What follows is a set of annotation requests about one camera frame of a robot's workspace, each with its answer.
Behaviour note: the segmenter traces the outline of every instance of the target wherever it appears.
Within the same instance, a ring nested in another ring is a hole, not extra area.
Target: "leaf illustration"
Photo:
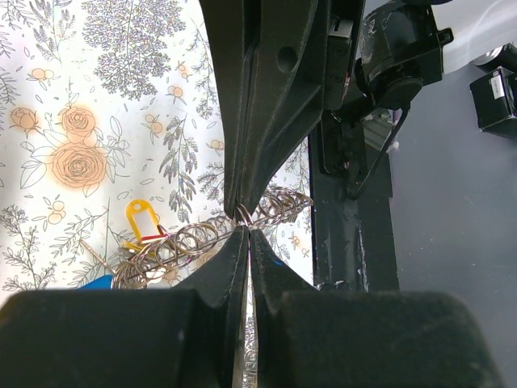
[[[44,177],[47,172],[47,166],[44,163],[38,163],[35,167],[26,167],[23,169],[22,176],[19,181],[19,188],[29,188]]]
[[[11,54],[15,51],[15,48],[12,47],[12,43],[7,39],[9,33],[0,31],[0,57],[5,55],[8,58],[11,58]]]
[[[148,179],[144,179],[144,180],[142,180],[142,181],[140,182],[140,184],[144,184],[144,185],[146,185],[146,184],[150,184],[150,183],[152,183],[152,182],[154,182],[154,178],[148,178]]]
[[[82,188],[82,193],[87,198],[91,196],[94,192],[96,192],[100,187],[100,183],[91,184],[90,186],[85,186]]]
[[[68,138],[59,132],[49,131],[49,130],[45,129],[43,131],[43,134],[44,134],[45,138],[47,139],[47,141],[55,147],[62,146],[69,142]]]
[[[75,24],[75,16],[71,15],[68,10],[61,10],[61,15],[56,9],[57,2],[46,2],[45,0],[34,0],[29,2],[32,14],[40,23],[39,28],[33,28],[32,32],[36,38],[36,48],[47,61],[54,59],[61,63],[61,54],[59,46],[62,41],[68,40],[75,35],[72,28]]]
[[[40,165],[40,162],[36,160],[27,160],[24,164],[22,164],[22,168],[36,168]]]
[[[52,164],[54,159],[53,153],[55,151],[56,150],[52,147],[40,147],[31,154],[31,158],[37,160],[38,162]]]
[[[54,240],[57,243],[50,246],[56,249],[52,252],[54,258],[61,256],[65,257],[62,263],[74,263],[78,255],[83,252],[81,240],[90,237],[90,230],[93,230],[95,222],[104,217],[108,212],[109,202],[108,209],[105,210],[104,213],[91,215],[91,213],[88,212],[85,218],[75,214],[77,221],[69,222],[65,228],[65,236],[55,238]]]
[[[122,152],[120,152],[119,150],[114,150],[113,157],[122,167],[126,167],[126,161],[124,159],[124,154],[122,154]]]
[[[120,125],[120,121],[118,121],[116,117],[110,117],[110,126],[111,131],[115,134],[115,136],[119,137],[122,135],[122,125]]]
[[[197,50],[198,47],[201,47],[203,54],[201,55],[200,62],[192,66],[192,70],[200,76],[195,83],[195,88],[201,92],[202,97],[195,110],[201,117],[207,120],[214,113],[213,106],[217,105],[216,82],[208,42],[201,34],[199,28],[195,26],[194,40],[187,51]]]
[[[209,163],[206,171],[197,179],[201,183],[200,191],[207,194],[208,200],[221,202],[222,188],[224,187],[225,168],[222,162]]]
[[[121,192],[118,196],[116,196],[117,200],[125,200],[128,198],[129,192]]]
[[[107,164],[112,167],[116,167],[116,160],[111,155],[106,157]]]
[[[112,183],[114,183],[115,182],[116,173],[115,173],[115,168],[111,164],[108,164],[106,166],[106,174],[107,174],[107,177],[110,179],[110,181]]]
[[[29,143],[28,141],[22,141],[22,143],[20,144],[22,146],[22,148],[24,150],[27,150],[27,151],[34,151],[34,146]]]
[[[21,2],[20,0],[2,0],[0,6],[5,10],[5,13],[0,16],[0,19],[7,21],[9,28],[17,30],[21,29],[20,25],[30,27],[34,23],[34,17],[31,15],[31,12],[26,9],[25,2]]]
[[[195,182],[188,175],[192,168],[197,166],[197,145],[192,137],[185,137],[184,127],[187,116],[183,120],[174,117],[167,125],[166,135],[163,144],[167,146],[169,152],[166,154],[160,165],[159,171],[172,183],[172,179],[178,179],[178,189],[173,190],[169,196],[169,206],[171,210],[177,212],[181,222],[189,221],[188,214],[192,213],[189,200],[195,194]]]
[[[76,276],[74,277],[73,281],[68,283],[69,286],[79,288],[88,284],[97,277],[102,267],[101,263],[88,263],[86,261],[82,261],[81,265],[83,266],[81,270],[73,271]]]
[[[126,150],[127,148],[129,148],[129,143],[125,140],[121,141],[119,143],[119,147],[122,149],[122,150]]]
[[[16,93],[14,83],[15,79],[0,66],[0,103],[15,105],[16,97],[19,97],[19,94]]]
[[[170,71],[162,38],[185,29],[178,2],[90,0],[82,7],[88,13],[82,36],[91,47],[104,51],[94,71],[102,86],[129,99],[155,95],[158,91],[150,77],[162,77]]]
[[[28,230],[23,230],[23,224],[28,221],[28,217],[24,210],[18,206],[11,205],[1,211],[0,224],[4,226],[8,234],[17,238],[15,245],[16,250],[11,247],[3,252],[5,263],[13,267],[18,267],[21,274],[30,278],[29,281],[19,280],[19,276],[8,278],[2,289],[11,291],[20,291],[28,289],[44,289],[47,284],[55,279],[55,263],[49,263],[50,266],[41,268],[40,272],[35,270],[36,257],[34,255],[39,251],[37,234],[39,233],[37,227],[30,226]]]

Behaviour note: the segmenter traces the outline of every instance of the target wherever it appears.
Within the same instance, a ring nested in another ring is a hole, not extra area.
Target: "floral wallpaper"
[[[131,200],[169,230],[221,214],[224,152],[196,0],[0,0],[0,304],[115,267]],[[309,193],[306,142],[271,184]],[[312,282],[309,210],[264,232]]]

